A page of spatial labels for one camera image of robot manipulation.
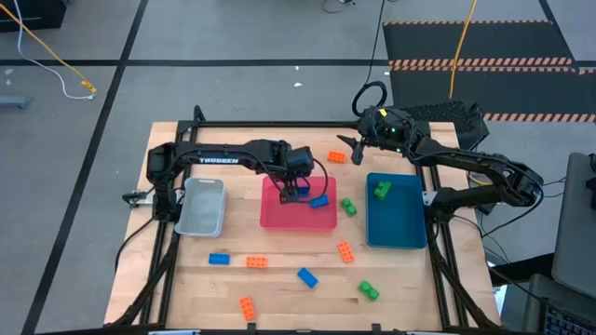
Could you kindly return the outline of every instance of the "wooden tabletop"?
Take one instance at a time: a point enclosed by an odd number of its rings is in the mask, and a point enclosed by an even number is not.
[[[147,148],[173,141],[176,123],[154,123]],[[453,124],[431,124],[432,137],[456,146]],[[369,172],[414,174],[413,166],[399,154],[367,148],[362,165],[326,161],[329,150],[348,153],[335,135],[357,137],[347,128],[201,128],[203,143],[244,143],[254,139],[285,140],[293,147],[309,145],[331,176],[337,179],[338,197],[349,197],[358,215],[348,218],[338,207],[337,227],[328,233],[270,232],[259,224],[263,176],[239,166],[193,166],[192,176],[221,179],[227,190],[223,231],[218,238],[182,236],[169,306],[169,328],[245,329],[247,322],[238,300],[251,296],[261,329],[440,329],[439,311],[427,248],[406,250],[371,248],[365,237],[365,180]],[[143,163],[139,189],[149,189]],[[465,172],[439,167],[442,186],[467,188]],[[313,175],[321,175],[319,167]],[[474,212],[457,214],[476,221]],[[151,217],[149,207],[131,211],[127,235]],[[122,253],[105,321],[114,321],[134,300],[147,279],[157,224],[135,237]],[[461,282],[475,302],[494,322],[500,323],[486,268],[481,239],[475,227],[459,219],[451,222],[454,250]],[[347,240],[355,260],[341,261],[337,244]],[[229,267],[210,266],[209,254],[229,253]],[[267,269],[244,266],[247,255],[264,255]],[[315,289],[296,275],[307,267],[318,278]],[[379,292],[368,301],[358,290],[368,280]],[[453,292],[445,282],[451,322],[457,324]],[[156,289],[151,320],[162,288]]]

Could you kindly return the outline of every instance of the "orange striped tape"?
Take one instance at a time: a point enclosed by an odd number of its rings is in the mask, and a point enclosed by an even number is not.
[[[459,59],[457,66],[557,66],[571,65],[566,57]],[[391,66],[453,66],[453,59],[390,60]]]
[[[500,114],[487,113],[484,121],[527,121],[527,122],[594,122],[595,114]]]
[[[473,20],[472,24],[486,23],[547,23],[548,20]],[[388,21],[383,22],[383,26],[388,25],[414,25],[414,24],[463,24],[462,20],[434,20],[434,21]]]
[[[399,66],[391,67],[391,71],[451,71],[451,66]],[[576,72],[575,68],[558,67],[525,67],[525,66],[458,66],[457,71],[465,72]]]

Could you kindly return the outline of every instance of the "blue tray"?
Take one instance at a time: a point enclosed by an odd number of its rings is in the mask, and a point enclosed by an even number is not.
[[[385,200],[374,196],[379,181],[390,181]],[[422,184],[417,176],[369,173],[366,177],[366,243],[379,248],[427,246]]]

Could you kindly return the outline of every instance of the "green lego brick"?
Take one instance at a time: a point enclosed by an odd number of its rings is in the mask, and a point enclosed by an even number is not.
[[[381,181],[379,182],[378,186],[374,189],[374,195],[377,198],[379,198],[379,200],[385,200],[385,197],[389,192],[389,188],[391,188],[391,182]]]
[[[356,213],[358,213],[356,207],[352,205],[350,198],[344,198],[341,202],[341,205],[345,211],[345,214],[347,214],[348,217],[353,217],[354,215],[356,215]]]
[[[374,289],[371,283],[367,282],[366,280],[362,280],[358,285],[358,289],[360,292],[364,293],[364,295],[370,299],[371,301],[375,301],[379,298],[379,291]]]

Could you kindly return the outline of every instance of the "computer keyboard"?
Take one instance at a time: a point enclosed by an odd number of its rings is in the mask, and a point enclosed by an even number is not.
[[[596,328],[587,321],[555,311],[550,306],[542,310],[542,331],[545,334],[596,335]]]

